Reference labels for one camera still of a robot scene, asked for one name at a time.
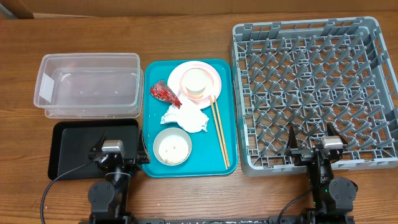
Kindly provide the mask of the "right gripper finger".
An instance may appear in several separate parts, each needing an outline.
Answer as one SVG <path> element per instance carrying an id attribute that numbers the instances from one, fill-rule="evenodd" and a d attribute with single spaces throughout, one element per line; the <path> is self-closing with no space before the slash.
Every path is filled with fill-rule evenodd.
<path id="1" fill-rule="evenodd" d="M 327 130 L 327 136 L 328 137 L 338 136 L 340 138 L 341 142 L 343 143 L 343 145 L 347 145 L 348 144 L 346 139 L 344 137 L 342 137 L 341 134 L 336 130 L 336 128 L 334 127 L 332 122 L 328 122 L 327 123 L 326 130 Z"/>
<path id="2" fill-rule="evenodd" d="M 297 139 L 295 135 L 294 126 L 291 124 L 289 128 L 289 139 L 287 142 L 287 146 L 289 149 L 298 149 Z"/>

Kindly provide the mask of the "red foil wrapper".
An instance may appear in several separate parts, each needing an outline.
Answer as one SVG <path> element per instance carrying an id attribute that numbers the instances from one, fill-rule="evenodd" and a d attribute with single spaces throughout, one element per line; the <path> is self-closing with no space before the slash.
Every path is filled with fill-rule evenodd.
<path id="1" fill-rule="evenodd" d="M 171 103 L 177 108 L 181 107 L 181 102 L 176 96 L 176 94 L 170 89 L 164 80 L 160 80 L 155 85 L 150 88 L 150 94 L 160 100 Z"/>

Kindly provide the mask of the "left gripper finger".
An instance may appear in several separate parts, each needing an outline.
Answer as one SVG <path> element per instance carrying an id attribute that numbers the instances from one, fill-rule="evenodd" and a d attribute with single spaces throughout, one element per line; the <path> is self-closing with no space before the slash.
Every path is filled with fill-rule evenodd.
<path id="1" fill-rule="evenodd" d="M 95 145 L 93 146 L 93 152 L 101 152 L 102 151 L 102 146 L 103 143 L 105 142 L 106 139 L 106 135 L 105 133 L 103 133 L 101 135 L 101 137 L 98 139 L 98 141 L 95 143 Z"/>
<path id="2" fill-rule="evenodd" d="M 142 135 L 142 130 L 140 130 L 140 132 L 139 132 L 138 144 L 137 144 L 137 155 L 138 156 L 146 156 L 147 155 L 147 149 L 146 149 L 146 144 L 144 142 L 144 137 Z"/>

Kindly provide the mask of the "white rice pile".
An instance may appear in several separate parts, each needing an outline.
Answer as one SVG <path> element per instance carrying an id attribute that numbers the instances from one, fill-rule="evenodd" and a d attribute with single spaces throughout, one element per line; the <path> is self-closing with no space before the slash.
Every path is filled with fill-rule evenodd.
<path id="1" fill-rule="evenodd" d="M 158 153 L 164 163 L 177 165 L 188 157 L 189 145 L 183 137 L 167 136 L 160 142 Z"/>

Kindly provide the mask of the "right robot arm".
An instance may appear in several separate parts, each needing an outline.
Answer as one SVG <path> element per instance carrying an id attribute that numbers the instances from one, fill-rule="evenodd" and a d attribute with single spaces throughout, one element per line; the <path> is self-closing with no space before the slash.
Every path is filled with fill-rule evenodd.
<path id="1" fill-rule="evenodd" d="M 284 212 L 296 201 L 308 194 L 313 196 L 313 208 L 305 208 L 295 218 L 295 223 L 354 223 L 348 216 L 353 210 L 353 202 L 358 185 L 345 177 L 335 177 L 332 163 L 343 158 L 348 142 L 331 124 L 327 124 L 327 135 L 321 143 L 309 150 L 299 148 L 294 126 L 289 127 L 289 138 L 285 155 L 294 160 L 295 166 L 305 166 L 310 181 L 310 189 L 289 202 L 279 213 L 278 223 L 282 223 Z"/>

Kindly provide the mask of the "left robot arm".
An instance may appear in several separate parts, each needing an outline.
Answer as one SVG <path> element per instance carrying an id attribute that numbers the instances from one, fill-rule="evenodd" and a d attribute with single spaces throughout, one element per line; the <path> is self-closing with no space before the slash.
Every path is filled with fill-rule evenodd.
<path id="1" fill-rule="evenodd" d="M 91 162 L 105 173 L 104 180 L 94 183 L 88 191 L 91 214 L 88 223 L 138 223 L 127 211 L 131 178 L 150 162 L 142 132 L 133 147 L 133 159 L 126 159 L 127 150 L 121 140 L 107 140 L 103 134 L 89 152 Z"/>

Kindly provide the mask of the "wooden chopstick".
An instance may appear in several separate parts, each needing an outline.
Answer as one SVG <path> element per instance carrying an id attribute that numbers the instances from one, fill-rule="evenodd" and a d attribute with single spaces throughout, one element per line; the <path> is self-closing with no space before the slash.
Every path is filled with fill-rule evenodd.
<path id="1" fill-rule="evenodd" d="M 225 169 L 228 169 L 228 163 L 227 163 L 227 160 L 226 160 L 224 147 L 223 147 L 223 143 L 222 143 L 222 140 L 221 140 L 221 133 L 220 133 L 219 125 L 218 125 L 218 118 L 216 116 L 216 111 L 215 111 L 214 102 L 213 102 L 212 97 L 210 97 L 210 105 L 211 105 L 211 110 L 212 110 L 212 113 L 213 113 L 213 119 L 214 119 L 214 122 L 215 122 L 216 133 L 217 133 L 218 141 L 219 141 L 219 144 L 220 144 L 220 149 L 221 149 L 221 154 L 222 154 L 222 157 L 223 157 L 224 166 L 225 166 Z"/>
<path id="2" fill-rule="evenodd" d="M 221 145 L 222 145 L 224 161 L 226 164 L 226 168 L 228 169 L 230 167 L 228 150 L 226 147 L 226 141 L 225 141 L 225 137 L 224 137 L 223 125 L 222 125 L 222 120 L 221 120 L 221 116 L 220 116 L 220 110 L 219 110 L 217 99 L 216 99 L 215 95 L 213 96 L 213 107 L 214 107 L 214 116 L 217 120 L 216 123 L 218 125 L 218 136 L 220 137 L 220 141 L 221 141 Z"/>

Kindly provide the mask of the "grey bowl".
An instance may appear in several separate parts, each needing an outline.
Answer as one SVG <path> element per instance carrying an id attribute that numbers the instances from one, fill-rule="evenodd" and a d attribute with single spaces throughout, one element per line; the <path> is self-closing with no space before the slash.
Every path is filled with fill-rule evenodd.
<path id="1" fill-rule="evenodd" d="M 167 129 L 161 131 L 161 132 L 156 136 L 156 138 L 155 138 L 155 140 L 154 140 L 153 152 L 154 152 L 154 155 L 155 155 L 156 159 L 157 159 L 158 161 L 160 161 L 161 163 L 167 165 L 167 166 L 177 166 L 177 165 L 180 165 L 180 164 L 184 163 L 184 162 L 188 159 L 188 157 L 187 157 L 183 162 L 181 162 L 181 163 L 179 163 L 179 164 L 177 164 L 177 165 L 166 164 L 166 163 L 164 163 L 164 162 L 160 159 L 159 153 L 158 153 L 159 144 L 160 144 L 160 142 L 161 142 L 164 138 L 166 138 L 167 136 L 172 136 L 172 135 L 176 135 L 176 136 L 183 137 L 183 138 L 188 142 L 188 145 L 189 145 L 189 154 L 188 154 L 188 157 L 190 156 L 191 151 L 192 151 L 192 141 L 191 141 L 191 139 L 190 139 L 190 136 L 189 136 L 184 130 L 182 130 L 182 129 L 180 129 L 180 128 L 167 128 Z"/>

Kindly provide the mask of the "white paper napkin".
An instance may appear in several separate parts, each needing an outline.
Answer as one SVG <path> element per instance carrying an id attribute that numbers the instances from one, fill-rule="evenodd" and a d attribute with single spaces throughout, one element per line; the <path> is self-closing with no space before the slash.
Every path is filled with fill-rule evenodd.
<path id="1" fill-rule="evenodd" d="M 178 99 L 181 102 L 180 108 L 170 105 L 166 113 L 161 117 L 160 123 L 177 123 L 188 133 L 207 132 L 209 117 L 186 96 L 180 95 Z"/>

